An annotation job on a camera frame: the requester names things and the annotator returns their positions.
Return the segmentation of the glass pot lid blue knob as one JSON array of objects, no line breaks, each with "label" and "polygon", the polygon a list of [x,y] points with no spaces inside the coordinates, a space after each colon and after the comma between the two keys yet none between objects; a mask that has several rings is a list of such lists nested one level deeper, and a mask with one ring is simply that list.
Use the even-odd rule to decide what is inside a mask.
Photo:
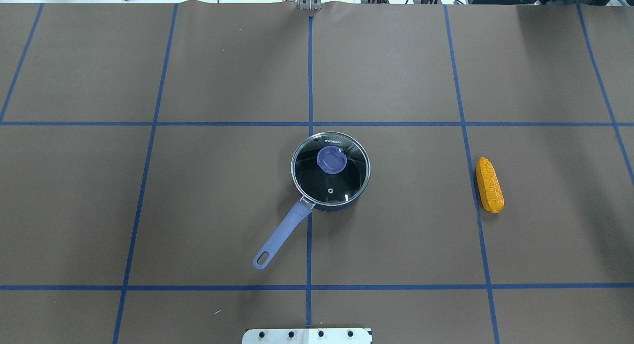
[{"label": "glass pot lid blue knob", "polygon": [[336,211],[353,204],[365,191],[371,163],[367,151],[352,136],[326,131],[299,143],[290,170],[310,207]]}]

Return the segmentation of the yellow corn cob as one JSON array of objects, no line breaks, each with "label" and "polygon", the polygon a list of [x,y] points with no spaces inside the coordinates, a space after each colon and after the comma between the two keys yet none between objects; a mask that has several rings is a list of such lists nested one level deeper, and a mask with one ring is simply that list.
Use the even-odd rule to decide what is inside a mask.
[{"label": "yellow corn cob", "polygon": [[478,195],[485,209],[490,213],[500,213],[505,206],[504,195],[493,164],[486,157],[480,157],[475,167]]}]

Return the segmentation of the white pedestal column with base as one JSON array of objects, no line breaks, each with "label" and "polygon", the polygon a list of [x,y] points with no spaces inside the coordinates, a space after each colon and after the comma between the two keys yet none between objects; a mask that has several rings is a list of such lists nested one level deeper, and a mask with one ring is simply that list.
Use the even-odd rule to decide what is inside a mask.
[{"label": "white pedestal column with base", "polygon": [[366,328],[281,328],[245,331],[243,344],[371,344]]}]

